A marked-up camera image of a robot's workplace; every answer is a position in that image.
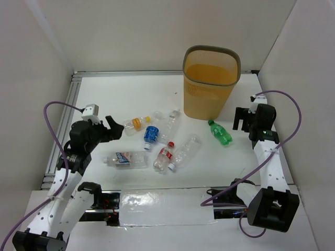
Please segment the blue label plastic bottle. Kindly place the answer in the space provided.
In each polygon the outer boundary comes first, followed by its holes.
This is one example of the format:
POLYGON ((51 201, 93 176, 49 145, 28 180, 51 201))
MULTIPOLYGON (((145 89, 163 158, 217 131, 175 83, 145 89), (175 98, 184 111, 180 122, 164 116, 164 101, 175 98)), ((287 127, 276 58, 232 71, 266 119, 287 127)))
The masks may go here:
POLYGON ((153 125, 150 125, 146 128, 144 133, 144 149, 150 151, 152 146, 156 144, 159 134, 159 129, 153 125))

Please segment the clear bottle blue-white cap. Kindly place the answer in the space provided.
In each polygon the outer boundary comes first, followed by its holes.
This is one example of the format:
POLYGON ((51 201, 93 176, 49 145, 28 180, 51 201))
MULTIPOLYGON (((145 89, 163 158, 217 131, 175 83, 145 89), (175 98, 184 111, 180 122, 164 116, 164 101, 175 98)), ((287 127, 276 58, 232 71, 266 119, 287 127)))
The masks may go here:
POLYGON ((168 169, 176 172, 179 168, 185 167, 196 156, 202 142, 198 135, 190 134, 182 145, 174 152, 168 169))

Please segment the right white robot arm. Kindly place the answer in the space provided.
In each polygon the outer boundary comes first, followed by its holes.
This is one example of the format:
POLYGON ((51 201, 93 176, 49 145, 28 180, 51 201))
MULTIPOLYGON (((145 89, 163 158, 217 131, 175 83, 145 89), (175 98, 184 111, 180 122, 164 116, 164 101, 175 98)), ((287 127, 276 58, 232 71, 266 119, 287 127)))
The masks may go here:
POLYGON ((291 193, 284 177, 278 134, 272 130, 276 110, 266 104, 251 108, 236 108, 233 129, 242 123, 242 131, 248 133, 258 163, 261 187, 257 189, 249 181, 238 184, 228 193, 234 205, 247 206, 247 220, 252 226, 287 232, 299 207, 299 196, 291 193))

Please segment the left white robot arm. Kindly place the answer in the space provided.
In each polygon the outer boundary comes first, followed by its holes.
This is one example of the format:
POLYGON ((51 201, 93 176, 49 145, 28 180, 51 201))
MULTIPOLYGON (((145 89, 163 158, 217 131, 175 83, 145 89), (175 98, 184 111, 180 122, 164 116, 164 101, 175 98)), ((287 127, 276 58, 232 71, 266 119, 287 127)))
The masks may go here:
POLYGON ((108 128, 96 119, 72 124, 70 139, 56 165, 47 203, 36 210, 35 218, 24 231, 16 231, 12 240, 15 250, 66 250, 71 231, 84 212, 103 206, 101 186, 82 178, 94 148, 122 136, 124 126, 111 116, 106 120, 108 128))

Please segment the orange mesh waste bin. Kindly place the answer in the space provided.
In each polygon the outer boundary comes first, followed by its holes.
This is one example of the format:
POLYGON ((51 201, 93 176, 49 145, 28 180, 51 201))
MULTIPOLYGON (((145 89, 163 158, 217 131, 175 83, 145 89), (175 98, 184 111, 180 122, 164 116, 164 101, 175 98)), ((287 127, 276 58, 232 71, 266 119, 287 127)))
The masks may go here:
POLYGON ((190 47, 183 60, 184 113, 194 119, 216 119, 241 75, 240 57, 209 45, 190 47))

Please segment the orange label small bottle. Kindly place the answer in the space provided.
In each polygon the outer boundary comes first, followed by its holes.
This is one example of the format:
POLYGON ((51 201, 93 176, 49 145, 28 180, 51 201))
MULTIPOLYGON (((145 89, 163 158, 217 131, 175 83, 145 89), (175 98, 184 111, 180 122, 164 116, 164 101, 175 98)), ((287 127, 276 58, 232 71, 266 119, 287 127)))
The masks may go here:
POLYGON ((149 126, 151 123, 151 117, 135 117, 131 120, 124 121, 122 124, 125 128, 125 134, 127 136, 134 135, 136 132, 149 126))

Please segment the clear bottle blue-orange label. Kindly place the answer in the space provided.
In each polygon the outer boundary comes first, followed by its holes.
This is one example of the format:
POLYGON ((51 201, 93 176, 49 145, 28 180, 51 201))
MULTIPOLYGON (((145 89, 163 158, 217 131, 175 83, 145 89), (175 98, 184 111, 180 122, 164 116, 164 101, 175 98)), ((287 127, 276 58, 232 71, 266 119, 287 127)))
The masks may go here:
POLYGON ((117 169, 147 168, 147 155, 145 151, 113 152, 103 163, 117 169))

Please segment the clear bottle white cap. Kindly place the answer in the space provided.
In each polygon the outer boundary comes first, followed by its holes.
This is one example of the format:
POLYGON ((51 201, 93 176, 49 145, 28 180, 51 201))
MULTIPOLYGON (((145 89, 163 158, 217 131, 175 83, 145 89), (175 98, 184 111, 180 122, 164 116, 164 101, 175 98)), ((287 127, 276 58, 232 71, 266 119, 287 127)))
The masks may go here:
POLYGON ((175 135, 179 128, 181 113, 180 110, 173 109, 167 117, 163 113, 155 111, 153 125, 159 129, 157 141, 167 145, 168 142, 174 141, 175 135))

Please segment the red cap cola bottle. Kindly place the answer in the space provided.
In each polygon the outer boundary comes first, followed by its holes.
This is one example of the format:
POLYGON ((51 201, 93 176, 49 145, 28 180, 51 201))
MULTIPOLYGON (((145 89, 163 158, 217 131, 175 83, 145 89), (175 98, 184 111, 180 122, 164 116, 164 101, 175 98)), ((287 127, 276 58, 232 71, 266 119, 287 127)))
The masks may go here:
POLYGON ((168 142, 167 146, 161 148, 157 158, 153 163, 153 169, 158 173, 164 173, 172 159, 174 143, 168 142))

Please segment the silver tape sheet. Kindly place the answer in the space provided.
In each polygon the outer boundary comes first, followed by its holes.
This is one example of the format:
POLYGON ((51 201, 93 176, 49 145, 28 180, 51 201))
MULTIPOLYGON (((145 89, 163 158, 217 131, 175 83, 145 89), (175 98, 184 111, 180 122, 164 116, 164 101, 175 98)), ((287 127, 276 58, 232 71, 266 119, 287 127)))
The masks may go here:
POLYGON ((120 195, 121 226, 207 225, 216 222, 213 207, 201 207, 206 188, 124 190, 120 195))

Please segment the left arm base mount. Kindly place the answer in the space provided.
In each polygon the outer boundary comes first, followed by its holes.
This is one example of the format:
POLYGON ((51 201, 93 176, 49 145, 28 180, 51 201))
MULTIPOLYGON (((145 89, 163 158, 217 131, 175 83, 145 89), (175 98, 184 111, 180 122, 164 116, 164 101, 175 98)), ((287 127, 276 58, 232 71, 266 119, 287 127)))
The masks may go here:
POLYGON ((107 226, 119 226, 120 191, 102 191, 96 206, 89 207, 80 222, 103 222, 107 226))

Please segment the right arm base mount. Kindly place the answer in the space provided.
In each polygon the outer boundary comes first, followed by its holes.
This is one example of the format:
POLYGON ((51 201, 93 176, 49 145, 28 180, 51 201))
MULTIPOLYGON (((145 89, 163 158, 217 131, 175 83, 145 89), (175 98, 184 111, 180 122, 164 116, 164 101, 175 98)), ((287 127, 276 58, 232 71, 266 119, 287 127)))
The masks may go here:
POLYGON ((242 199, 236 195, 236 188, 226 194, 215 198, 212 203, 224 203, 223 207, 214 206, 214 219, 237 219, 245 212, 245 204, 242 199))

